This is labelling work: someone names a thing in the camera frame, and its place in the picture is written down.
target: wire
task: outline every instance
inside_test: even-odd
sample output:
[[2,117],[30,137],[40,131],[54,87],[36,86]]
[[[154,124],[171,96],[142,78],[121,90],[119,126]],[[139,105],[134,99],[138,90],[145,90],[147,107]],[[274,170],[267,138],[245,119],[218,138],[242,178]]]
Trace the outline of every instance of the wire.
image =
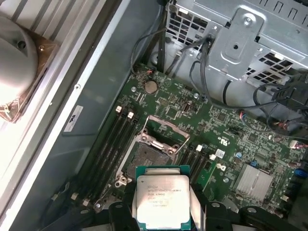
[[254,105],[254,106],[244,106],[244,107],[239,107],[239,106],[228,106],[219,102],[214,102],[214,99],[211,98],[210,93],[208,91],[207,88],[207,84],[206,84],[206,78],[205,78],[205,68],[206,68],[206,60],[207,60],[207,52],[208,49],[211,45],[210,41],[205,41],[205,43],[202,46],[202,53],[201,53],[201,64],[200,64],[200,75],[201,75],[201,83],[203,86],[203,91],[204,94],[207,97],[207,100],[214,105],[217,108],[222,108],[222,109],[227,109],[227,110],[243,110],[243,109],[256,109],[256,108],[261,108],[267,105],[271,105],[277,102],[268,102],[268,103],[263,103],[263,104],[259,104],[259,105]]
[[256,131],[256,132],[271,132],[271,130],[258,130],[256,128],[252,127],[251,124],[249,124],[247,121],[245,121],[246,117],[247,117],[247,114],[245,114],[244,112],[240,113],[240,120],[243,122],[243,124],[245,124],[251,130]]
[[177,54],[177,55],[174,57],[174,59],[173,59],[171,65],[168,67],[168,69],[166,70],[165,74],[166,74],[166,75],[169,75],[169,74],[170,74],[170,72],[172,71],[172,69],[175,67],[175,65],[177,64],[177,62],[180,60],[181,54],[182,54],[184,51],[186,51],[186,50],[188,50],[188,49],[190,49],[190,48],[194,48],[194,47],[200,46],[201,44],[204,43],[205,40],[206,40],[206,38],[202,38],[202,39],[200,39],[199,41],[193,42],[192,44],[189,44],[188,46],[183,47],[183,48],[180,50],[180,54]]
[[[163,16],[159,29],[166,27],[167,11],[163,9]],[[166,54],[166,33],[162,33],[158,40],[158,57],[157,57],[157,70],[164,72],[165,69],[165,54]]]
[[196,64],[199,64],[199,63],[200,63],[200,61],[194,61],[194,62],[192,63],[191,69],[190,69],[190,71],[189,71],[189,80],[191,81],[192,86],[196,89],[196,91],[200,93],[200,90],[198,89],[196,83],[195,83],[194,80],[193,80],[193,76],[192,76],[192,73],[193,73],[193,70],[194,70],[194,66],[195,66]]
[[157,31],[154,31],[154,32],[148,34],[148,35],[142,36],[141,38],[139,38],[139,39],[137,40],[137,42],[135,43],[135,45],[134,45],[134,47],[133,47],[133,50],[132,50],[132,52],[131,52],[131,56],[130,56],[130,69],[131,69],[131,72],[132,72],[134,75],[138,75],[137,72],[134,71],[134,56],[135,56],[135,52],[136,52],[136,49],[137,49],[139,43],[140,43],[142,40],[146,39],[147,37],[156,35],[156,34],[158,34],[158,33],[164,32],[164,31],[166,31],[166,30],[167,30],[167,28],[159,29],[159,30],[157,30]]
[[226,83],[225,87],[223,88],[223,92],[222,92],[222,101],[225,105],[227,105],[226,93],[227,93],[228,86],[230,84],[231,84],[231,81],[228,80],[228,82]]
[[276,134],[278,134],[278,135],[281,135],[281,136],[285,136],[285,137],[293,138],[293,139],[297,139],[297,140],[306,140],[306,141],[308,141],[308,138],[290,135],[290,134],[289,134],[289,131],[285,131],[285,133],[281,133],[281,132],[278,132],[278,131],[274,130],[274,128],[272,127],[272,124],[271,124],[271,122],[270,122],[270,119],[271,119],[271,115],[273,114],[273,112],[275,111],[275,109],[277,108],[277,106],[278,106],[278,105],[275,105],[275,106],[272,108],[272,110],[269,112],[269,117],[267,118],[267,121],[266,121],[266,124],[267,124],[268,128],[269,128],[272,132],[274,132],[274,133],[276,133]]

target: sticker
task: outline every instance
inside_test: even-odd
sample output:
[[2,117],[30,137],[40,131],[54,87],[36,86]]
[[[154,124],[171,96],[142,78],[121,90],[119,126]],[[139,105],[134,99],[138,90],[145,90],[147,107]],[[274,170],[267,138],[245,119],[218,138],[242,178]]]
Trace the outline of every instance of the sticker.
[[78,117],[82,111],[83,107],[82,106],[79,106],[77,105],[72,116],[70,117],[65,129],[64,129],[64,132],[71,132],[75,126],[75,123],[77,122],[78,120]]
[[215,153],[215,156],[217,156],[217,157],[219,157],[220,159],[222,159],[223,158],[223,156],[225,155],[225,151],[223,151],[223,150],[220,150],[220,149],[217,149],[216,150],[216,153]]

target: ram slot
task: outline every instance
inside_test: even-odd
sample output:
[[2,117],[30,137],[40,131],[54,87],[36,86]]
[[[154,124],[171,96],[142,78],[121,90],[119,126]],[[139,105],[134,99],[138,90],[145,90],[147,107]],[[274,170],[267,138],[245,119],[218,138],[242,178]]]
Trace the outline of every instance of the ram slot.
[[189,159],[189,157],[191,156],[191,154],[193,153],[193,147],[192,146],[189,146],[185,153],[183,154],[183,157],[182,159],[180,160],[179,162],[179,165],[186,165],[187,164],[187,161]]
[[193,160],[189,164],[189,166],[190,166],[190,176],[196,170],[196,167],[198,166],[199,160],[200,160],[200,155],[199,154],[195,154],[194,157],[193,157]]
[[86,198],[91,196],[95,190],[95,187],[99,183],[99,180],[102,178],[107,166],[109,165],[111,159],[113,158],[114,150],[117,149],[118,144],[121,140],[123,132],[129,126],[129,120],[126,117],[124,122],[121,124],[121,127],[116,131],[116,135],[113,137],[112,141],[107,145],[103,152],[101,152],[101,156],[103,156],[102,161],[99,164],[99,167],[96,169],[93,177],[91,178],[91,182],[88,188],[88,192],[86,194]]
[[107,135],[106,139],[102,141],[103,147],[99,152],[97,152],[97,155],[93,161],[93,164],[91,166],[90,172],[87,174],[86,179],[82,182],[82,189],[79,191],[79,194],[81,196],[84,196],[85,193],[90,189],[90,186],[92,185],[93,178],[95,174],[97,174],[97,171],[99,169],[99,166],[104,162],[106,151],[110,149],[110,146],[112,146],[115,138],[118,136],[119,129],[123,126],[123,124],[126,121],[127,117],[127,111],[124,110],[120,116],[116,119],[110,130],[108,130],[109,135]]
[[129,127],[123,132],[121,141],[117,146],[117,149],[114,150],[112,155],[112,160],[106,166],[104,171],[104,175],[99,178],[99,184],[95,187],[95,193],[92,195],[91,199],[98,199],[101,194],[104,193],[104,190],[108,187],[108,181],[114,181],[115,179],[111,179],[112,176],[115,175],[115,172],[118,169],[119,164],[122,162],[125,156],[125,150],[127,149],[127,143],[132,139],[134,135],[134,131],[136,129],[138,120],[133,119],[129,125]]
[[194,170],[193,170],[193,172],[191,174],[191,177],[190,177],[191,178],[191,180],[190,180],[191,184],[193,184],[193,183],[195,183],[197,181],[198,176],[200,175],[200,172],[204,168],[205,164],[206,164],[206,158],[205,158],[205,156],[202,155],[202,156],[200,156],[198,164],[194,168]]

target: motherboard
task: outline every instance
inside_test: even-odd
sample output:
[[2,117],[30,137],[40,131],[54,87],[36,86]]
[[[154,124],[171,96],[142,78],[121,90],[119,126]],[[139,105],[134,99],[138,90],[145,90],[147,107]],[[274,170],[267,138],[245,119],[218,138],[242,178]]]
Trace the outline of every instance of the motherboard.
[[[84,205],[101,207],[121,199],[137,166],[189,165],[191,184],[201,185],[210,201],[235,212],[256,205],[283,217],[305,150],[290,148],[290,139],[273,132],[250,129],[240,113],[215,108],[191,87],[140,65],[81,170],[78,195]],[[246,122],[266,129],[252,117]]]

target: heatsink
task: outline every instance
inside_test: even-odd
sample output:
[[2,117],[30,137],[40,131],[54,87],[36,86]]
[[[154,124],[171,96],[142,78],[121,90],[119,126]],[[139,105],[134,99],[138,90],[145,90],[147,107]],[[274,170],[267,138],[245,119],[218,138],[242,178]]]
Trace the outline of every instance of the heatsink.
[[263,201],[273,176],[245,164],[237,178],[234,188],[243,195]]

